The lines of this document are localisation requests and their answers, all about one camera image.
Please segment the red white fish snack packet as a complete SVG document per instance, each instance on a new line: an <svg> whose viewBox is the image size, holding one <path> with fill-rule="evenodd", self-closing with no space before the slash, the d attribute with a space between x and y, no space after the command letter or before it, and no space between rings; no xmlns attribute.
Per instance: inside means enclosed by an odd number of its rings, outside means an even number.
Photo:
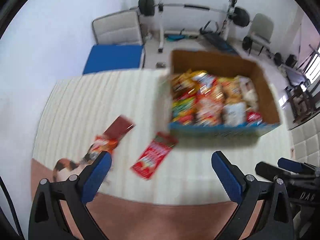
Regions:
<svg viewBox="0 0 320 240"><path fill-rule="evenodd" d="M263 122L263 118L259 112L248 111L246 113L246 122L248 125L260 125Z"/></svg>

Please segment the long red milk candy packet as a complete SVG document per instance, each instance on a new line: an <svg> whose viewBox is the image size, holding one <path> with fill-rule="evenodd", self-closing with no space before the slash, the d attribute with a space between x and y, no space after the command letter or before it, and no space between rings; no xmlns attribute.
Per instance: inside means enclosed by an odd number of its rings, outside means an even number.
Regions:
<svg viewBox="0 0 320 240"><path fill-rule="evenodd" d="M138 160L131 166L131 170L143 179L151 179L177 143L178 140L171 135L158 132Z"/></svg>

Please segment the dark brown snack packet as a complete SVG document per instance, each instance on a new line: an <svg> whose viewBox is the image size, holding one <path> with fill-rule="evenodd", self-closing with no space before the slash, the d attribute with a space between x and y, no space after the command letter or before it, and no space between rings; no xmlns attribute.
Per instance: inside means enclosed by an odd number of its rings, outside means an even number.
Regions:
<svg viewBox="0 0 320 240"><path fill-rule="evenodd" d="M135 127L135 124L127 117L120 115L103 133L107 139L120 141L129 131Z"/></svg>

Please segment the white printed snack packet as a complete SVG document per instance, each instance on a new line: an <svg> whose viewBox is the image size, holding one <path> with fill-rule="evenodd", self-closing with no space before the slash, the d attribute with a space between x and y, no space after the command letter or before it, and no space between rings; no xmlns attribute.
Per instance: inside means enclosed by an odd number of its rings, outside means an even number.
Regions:
<svg viewBox="0 0 320 240"><path fill-rule="evenodd" d="M246 121L246 104L238 102L226 104L222 110L223 124L226 126L240 126Z"/></svg>

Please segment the orange panda melon seed bag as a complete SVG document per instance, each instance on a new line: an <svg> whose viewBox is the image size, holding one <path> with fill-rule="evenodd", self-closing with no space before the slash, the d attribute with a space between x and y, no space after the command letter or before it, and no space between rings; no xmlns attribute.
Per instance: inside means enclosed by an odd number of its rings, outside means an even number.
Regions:
<svg viewBox="0 0 320 240"><path fill-rule="evenodd" d="M223 102L212 96L199 95L196 103L196 124L200 126L217 126L222 124Z"/></svg>

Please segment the white brown stick snack packet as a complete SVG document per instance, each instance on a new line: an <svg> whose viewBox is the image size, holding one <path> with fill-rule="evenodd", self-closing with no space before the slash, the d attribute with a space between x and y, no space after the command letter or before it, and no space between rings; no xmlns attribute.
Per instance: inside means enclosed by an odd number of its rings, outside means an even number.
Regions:
<svg viewBox="0 0 320 240"><path fill-rule="evenodd" d="M252 80L245 76L238 76L242 98L245 101L247 108L258 111L258 95L256 93Z"/></svg>

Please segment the small red snack packet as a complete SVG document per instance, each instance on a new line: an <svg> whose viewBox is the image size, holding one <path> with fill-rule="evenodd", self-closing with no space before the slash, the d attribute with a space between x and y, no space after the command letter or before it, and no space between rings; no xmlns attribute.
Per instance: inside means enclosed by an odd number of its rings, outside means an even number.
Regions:
<svg viewBox="0 0 320 240"><path fill-rule="evenodd" d="M173 118L172 122L176 122L180 125L192 125L194 123L194 116L192 114L180 115Z"/></svg>

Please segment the yellow egg biscuit bag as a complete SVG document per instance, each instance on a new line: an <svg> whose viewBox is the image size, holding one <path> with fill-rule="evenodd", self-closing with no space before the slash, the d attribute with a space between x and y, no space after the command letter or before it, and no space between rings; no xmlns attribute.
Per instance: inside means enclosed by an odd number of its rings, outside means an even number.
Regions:
<svg viewBox="0 0 320 240"><path fill-rule="evenodd" d="M219 79L226 104L239 103L242 101L242 92L239 80L236 77L221 77Z"/></svg>

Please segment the green fruit candy bag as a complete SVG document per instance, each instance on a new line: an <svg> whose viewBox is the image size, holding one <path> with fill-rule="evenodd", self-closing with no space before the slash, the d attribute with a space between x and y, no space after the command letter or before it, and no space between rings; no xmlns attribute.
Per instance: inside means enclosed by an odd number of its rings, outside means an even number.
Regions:
<svg viewBox="0 0 320 240"><path fill-rule="evenodd" d="M180 115L195 115L196 97L189 97L182 100L176 100L172 103L172 120Z"/></svg>

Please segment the yellow panda snack bag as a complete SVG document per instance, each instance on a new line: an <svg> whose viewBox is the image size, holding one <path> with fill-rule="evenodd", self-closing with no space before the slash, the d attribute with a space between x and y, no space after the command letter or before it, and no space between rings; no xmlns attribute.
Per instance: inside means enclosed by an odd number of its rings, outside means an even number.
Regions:
<svg viewBox="0 0 320 240"><path fill-rule="evenodd" d="M193 80L191 70L184 72L171 80L171 91L173 98L183 96L194 96L199 88L197 81Z"/></svg>

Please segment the red yellow noodle snack bag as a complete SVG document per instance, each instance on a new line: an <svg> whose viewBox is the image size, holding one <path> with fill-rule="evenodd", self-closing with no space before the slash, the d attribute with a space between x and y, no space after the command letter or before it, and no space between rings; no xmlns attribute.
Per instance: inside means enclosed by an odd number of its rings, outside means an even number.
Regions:
<svg viewBox="0 0 320 240"><path fill-rule="evenodd" d="M219 79L204 70L191 73L193 80L197 81L200 87L200 94L209 96L217 102L224 102L225 97Z"/></svg>

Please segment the white quilted chair right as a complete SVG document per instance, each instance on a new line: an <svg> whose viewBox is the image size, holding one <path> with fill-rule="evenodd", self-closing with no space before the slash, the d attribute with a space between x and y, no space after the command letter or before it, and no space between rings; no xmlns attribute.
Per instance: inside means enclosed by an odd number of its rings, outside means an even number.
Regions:
<svg viewBox="0 0 320 240"><path fill-rule="evenodd" d="M291 158L319 167L319 115L293 128L291 133Z"/></svg>

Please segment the pink striped cat tablecloth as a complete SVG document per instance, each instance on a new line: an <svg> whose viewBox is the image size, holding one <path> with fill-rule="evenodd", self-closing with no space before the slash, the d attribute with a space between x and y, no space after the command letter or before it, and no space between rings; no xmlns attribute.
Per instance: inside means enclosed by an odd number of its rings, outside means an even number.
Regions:
<svg viewBox="0 0 320 240"><path fill-rule="evenodd" d="M60 80L44 107L31 160L31 189L42 178L80 174L102 151L112 164L87 204L110 239L213 239L236 204L211 157L222 151L245 174L290 156L285 124L171 131L164 70L125 70Z"/></svg>

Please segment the grey folding chair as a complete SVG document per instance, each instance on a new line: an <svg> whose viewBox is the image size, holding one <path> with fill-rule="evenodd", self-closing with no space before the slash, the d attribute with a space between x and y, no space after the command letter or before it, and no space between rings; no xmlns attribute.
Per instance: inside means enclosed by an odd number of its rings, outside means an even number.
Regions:
<svg viewBox="0 0 320 240"><path fill-rule="evenodd" d="M274 22L270 17L261 13L256 14L247 36L245 36L242 41L243 50L248 51L248 54L250 54L253 44L256 43L261 46L259 55L264 48L269 53L273 30Z"/></svg>

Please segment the white chair with blue cushion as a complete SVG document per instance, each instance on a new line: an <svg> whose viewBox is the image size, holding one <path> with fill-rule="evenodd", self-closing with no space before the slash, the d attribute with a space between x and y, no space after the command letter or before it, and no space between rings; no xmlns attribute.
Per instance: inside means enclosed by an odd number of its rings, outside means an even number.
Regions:
<svg viewBox="0 0 320 240"><path fill-rule="evenodd" d="M96 18L92 22L95 45L91 48L83 74L109 70L142 69L145 49L138 13L124 10Z"/></svg>

